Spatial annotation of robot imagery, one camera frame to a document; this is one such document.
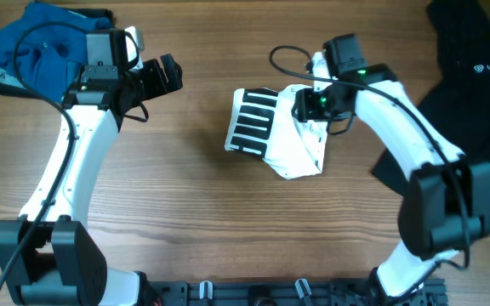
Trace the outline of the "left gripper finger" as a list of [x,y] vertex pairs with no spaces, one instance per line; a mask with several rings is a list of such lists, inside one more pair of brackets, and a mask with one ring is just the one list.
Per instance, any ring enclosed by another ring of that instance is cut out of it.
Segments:
[[165,76],[167,78],[167,81],[165,83],[165,88],[167,92],[172,93],[182,89],[183,71],[181,66],[174,60],[174,57],[171,54],[162,55],[161,61],[165,72]]
[[150,100],[167,94],[165,88],[166,77],[157,59],[150,59],[143,63],[140,69],[140,80],[143,85],[143,100]]

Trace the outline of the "white t-shirt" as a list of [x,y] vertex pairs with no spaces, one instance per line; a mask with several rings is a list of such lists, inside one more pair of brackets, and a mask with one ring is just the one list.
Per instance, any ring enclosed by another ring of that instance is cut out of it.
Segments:
[[320,174],[327,123],[299,122],[292,114],[296,93],[307,88],[291,84],[281,92],[269,88],[236,90],[225,150],[258,157],[285,179]]

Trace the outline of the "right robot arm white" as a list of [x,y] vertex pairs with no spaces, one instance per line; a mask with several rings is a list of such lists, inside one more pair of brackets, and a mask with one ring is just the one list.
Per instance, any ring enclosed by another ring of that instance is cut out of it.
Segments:
[[311,89],[298,92],[293,116],[332,123],[365,122],[407,181],[397,224],[401,240],[373,270],[368,293],[396,303],[415,293],[441,264],[490,235],[490,163],[470,161],[417,110],[385,64],[369,65],[356,35],[326,41],[306,66]]

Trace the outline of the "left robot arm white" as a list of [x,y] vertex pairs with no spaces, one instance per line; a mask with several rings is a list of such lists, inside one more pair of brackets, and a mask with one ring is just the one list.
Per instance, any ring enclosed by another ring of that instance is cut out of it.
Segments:
[[43,176],[17,218],[0,220],[0,291],[17,305],[159,305],[142,272],[108,266],[88,233],[107,151],[129,112],[182,88],[174,58],[142,60],[134,27],[88,31],[87,62],[54,108],[61,126]]

